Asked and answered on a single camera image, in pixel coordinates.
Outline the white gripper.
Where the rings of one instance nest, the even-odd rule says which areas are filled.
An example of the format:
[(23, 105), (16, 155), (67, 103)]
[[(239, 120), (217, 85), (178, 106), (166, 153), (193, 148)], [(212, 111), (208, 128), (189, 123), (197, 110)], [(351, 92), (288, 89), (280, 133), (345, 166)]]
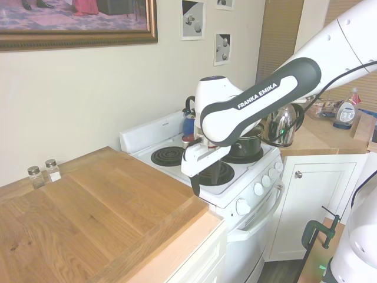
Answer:
[(210, 166), (211, 184), (216, 185), (221, 171), (221, 158), (230, 152), (231, 147), (217, 147), (209, 149), (201, 143), (187, 146), (181, 161), (181, 172), (190, 177), (194, 194), (200, 196), (199, 173)]

